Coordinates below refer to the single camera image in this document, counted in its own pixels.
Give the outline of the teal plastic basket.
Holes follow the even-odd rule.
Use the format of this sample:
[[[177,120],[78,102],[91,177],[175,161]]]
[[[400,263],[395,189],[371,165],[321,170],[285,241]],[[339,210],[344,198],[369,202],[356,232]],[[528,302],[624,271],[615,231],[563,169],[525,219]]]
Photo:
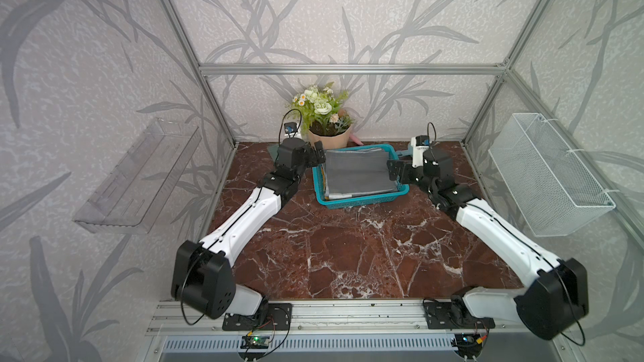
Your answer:
[[[313,179],[318,202],[329,209],[391,202],[409,192],[389,178],[387,163],[398,160],[389,144],[331,149],[325,157]]]

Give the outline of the plain grey pillowcase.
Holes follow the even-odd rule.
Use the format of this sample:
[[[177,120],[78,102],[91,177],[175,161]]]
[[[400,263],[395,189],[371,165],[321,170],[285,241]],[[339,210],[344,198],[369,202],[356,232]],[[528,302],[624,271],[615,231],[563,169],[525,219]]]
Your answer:
[[[397,183],[389,179],[387,171],[390,153],[381,147],[329,150],[325,157],[325,197],[329,200],[397,191]]]

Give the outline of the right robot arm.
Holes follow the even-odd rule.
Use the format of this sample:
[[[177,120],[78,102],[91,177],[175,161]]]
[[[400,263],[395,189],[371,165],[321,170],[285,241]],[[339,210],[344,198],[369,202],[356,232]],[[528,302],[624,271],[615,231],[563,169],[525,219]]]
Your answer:
[[[453,175],[449,154],[429,146],[414,148],[412,161],[390,160],[389,177],[413,184],[435,209],[475,234],[501,258],[522,283],[518,289],[470,288],[443,303],[447,318],[459,328],[485,320],[520,323],[542,340],[552,340],[579,326],[590,311],[588,274],[574,258],[563,260],[528,239],[469,185]]]

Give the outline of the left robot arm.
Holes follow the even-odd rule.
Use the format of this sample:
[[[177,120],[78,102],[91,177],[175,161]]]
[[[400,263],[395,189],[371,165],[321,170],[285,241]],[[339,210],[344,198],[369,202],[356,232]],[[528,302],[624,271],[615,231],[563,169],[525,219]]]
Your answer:
[[[247,200],[200,241],[185,241],[176,252],[171,296],[208,318],[234,314],[254,318],[266,304],[261,293],[236,283],[232,268],[263,225],[298,192],[307,169],[325,162],[325,149],[294,137],[278,145],[274,170]]]

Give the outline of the blue-grey dustpan right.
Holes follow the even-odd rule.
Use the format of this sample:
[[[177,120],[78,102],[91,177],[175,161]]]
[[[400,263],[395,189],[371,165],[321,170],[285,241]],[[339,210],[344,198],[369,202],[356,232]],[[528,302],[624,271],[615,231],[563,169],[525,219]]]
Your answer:
[[[407,149],[404,149],[404,150],[398,150],[396,152],[399,158],[412,157],[413,153],[414,153],[414,150],[411,147],[408,147]]]

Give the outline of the green dustpan left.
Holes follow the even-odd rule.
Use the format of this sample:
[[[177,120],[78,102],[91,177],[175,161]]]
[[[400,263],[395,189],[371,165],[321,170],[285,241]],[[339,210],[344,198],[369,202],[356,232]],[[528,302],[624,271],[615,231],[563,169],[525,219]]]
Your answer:
[[[267,147],[268,154],[271,157],[273,162],[275,162],[278,157],[278,148],[279,148],[278,144],[270,144]]]

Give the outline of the potted artificial flower plant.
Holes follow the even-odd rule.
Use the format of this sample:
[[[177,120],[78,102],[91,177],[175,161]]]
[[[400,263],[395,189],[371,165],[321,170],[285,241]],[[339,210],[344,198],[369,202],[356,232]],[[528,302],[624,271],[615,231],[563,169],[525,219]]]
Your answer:
[[[296,122],[304,139],[324,149],[341,149],[348,145],[355,119],[345,109],[348,90],[336,90],[335,83],[313,84],[296,95],[285,117]]]

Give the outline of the right controller board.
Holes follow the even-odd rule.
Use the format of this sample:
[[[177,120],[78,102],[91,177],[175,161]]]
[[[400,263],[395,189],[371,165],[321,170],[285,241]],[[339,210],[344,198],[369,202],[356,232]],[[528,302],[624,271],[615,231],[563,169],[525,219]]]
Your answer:
[[[488,335],[478,335],[478,334],[461,334],[456,335],[451,342],[453,347],[456,347],[456,350],[459,352],[481,352],[485,347],[485,343]]]

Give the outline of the controller board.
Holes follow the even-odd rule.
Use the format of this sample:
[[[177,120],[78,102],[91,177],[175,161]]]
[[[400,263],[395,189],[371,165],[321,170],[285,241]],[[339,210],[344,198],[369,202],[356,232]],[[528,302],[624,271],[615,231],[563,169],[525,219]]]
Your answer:
[[[241,337],[243,350],[268,350],[273,343],[273,337],[267,335],[245,335]]]
[[[488,335],[478,335],[478,334],[461,334],[456,335],[451,342],[453,347],[456,347],[456,350],[459,352],[481,352],[485,347],[485,343]]]

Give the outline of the left controller board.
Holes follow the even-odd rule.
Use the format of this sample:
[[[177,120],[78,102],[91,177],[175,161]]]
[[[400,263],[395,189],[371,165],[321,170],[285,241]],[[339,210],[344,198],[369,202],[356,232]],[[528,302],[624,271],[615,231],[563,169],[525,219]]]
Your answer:
[[[273,343],[273,337],[267,335],[245,335],[241,337],[243,350],[268,350]]]

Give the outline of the aluminium cage frame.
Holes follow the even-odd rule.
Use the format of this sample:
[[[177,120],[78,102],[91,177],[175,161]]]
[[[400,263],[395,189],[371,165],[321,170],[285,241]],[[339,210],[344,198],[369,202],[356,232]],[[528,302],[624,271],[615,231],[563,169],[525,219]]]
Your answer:
[[[331,61],[328,64],[322,64],[307,58],[303,58],[298,63],[274,63],[266,57],[268,50],[255,45],[250,39],[241,40],[239,44],[248,45],[254,49],[263,59],[262,62],[253,64],[249,60],[240,60],[235,63],[204,63],[198,60],[196,56],[194,46],[188,38],[174,0],[160,1],[186,55],[188,55],[189,63],[196,73],[197,80],[206,90],[206,96],[209,100],[213,100],[215,97],[211,92],[208,80],[219,75],[339,75],[341,77],[354,75],[372,77],[393,75],[405,75],[408,77],[421,75],[486,75],[493,77],[494,82],[488,89],[485,100],[481,102],[475,114],[474,122],[467,128],[464,138],[465,144],[470,144],[474,135],[481,131],[482,124],[491,115],[491,109],[496,104],[502,89],[510,87],[527,108],[523,115],[525,117],[532,116],[534,119],[543,122],[549,128],[551,135],[563,146],[563,151],[567,154],[572,154],[575,157],[575,161],[587,169],[588,176],[596,179],[599,193],[605,197],[605,202],[598,204],[596,207],[591,206],[590,198],[583,198],[579,207],[582,216],[577,220],[570,221],[559,231],[555,229],[548,231],[539,228],[536,225],[535,218],[528,213],[527,202],[518,202],[518,209],[536,235],[569,235],[580,226],[592,221],[595,216],[606,212],[615,219],[615,222],[632,238],[634,243],[638,246],[643,245],[643,215],[636,209],[635,193],[611,179],[606,169],[600,167],[600,164],[605,163],[638,169],[643,164],[642,159],[616,152],[591,152],[588,147],[582,146],[573,134],[574,128],[577,127],[582,117],[581,113],[576,113],[575,118],[570,122],[563,120],[561,115],[556,112],[555,107],[550,107],[541,97],[538,90],[538,77],[534,75],[532,77],[533,81],[528,83],[516,68],[518,60],[521,59],[526,48],[536,45],[535,35],[540,29],[541,23],[548,18],[553,5],[558,0],[536,1],[508,57],[503,62],[474,64],[441,64],[435,63],[432,59],[412,64],[379,63],[375,60],[363,63],[360,62],[358,55],[353,55],[352,59],[345,63]],[[608,2],[610,0],[596,0],[594,10],[598,12]]]

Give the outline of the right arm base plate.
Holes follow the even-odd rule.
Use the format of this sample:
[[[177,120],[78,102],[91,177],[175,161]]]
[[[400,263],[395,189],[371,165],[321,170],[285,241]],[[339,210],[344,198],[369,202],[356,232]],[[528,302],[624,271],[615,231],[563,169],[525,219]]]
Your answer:
[[[424,317],[429,329],[493,329],[493,318],[476,318],[458,296],[449,301],[425,298],[422,301]]]

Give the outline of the aluminium front rail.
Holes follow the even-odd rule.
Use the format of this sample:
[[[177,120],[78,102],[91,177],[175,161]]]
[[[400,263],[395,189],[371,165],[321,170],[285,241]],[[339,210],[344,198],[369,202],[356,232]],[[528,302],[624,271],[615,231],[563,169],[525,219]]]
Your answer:
[[[293,334],[408,334],[429,333],[419,299],[295,299]],[[203,318],[189,326],[199,313],[181,312],[177,302],[161,302],[149,323],[148,335],[219,335],[224,318]]]

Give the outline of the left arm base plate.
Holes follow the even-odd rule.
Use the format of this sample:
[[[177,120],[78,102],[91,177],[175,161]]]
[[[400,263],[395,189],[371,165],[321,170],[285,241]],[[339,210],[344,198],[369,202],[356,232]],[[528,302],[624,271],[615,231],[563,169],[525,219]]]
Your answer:
[[[222,329],[224,331],[285,331],[291,326],[292,303],[264,302],[253,315],[225,315]]]

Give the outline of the clear acrylic wall shelf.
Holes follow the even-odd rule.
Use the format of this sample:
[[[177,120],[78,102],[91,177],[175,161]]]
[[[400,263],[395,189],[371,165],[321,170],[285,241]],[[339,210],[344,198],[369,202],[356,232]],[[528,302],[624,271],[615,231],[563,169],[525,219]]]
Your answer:
[[[148,234],[201,140],[194,124],[153,119],[73,221],[93,234]]]

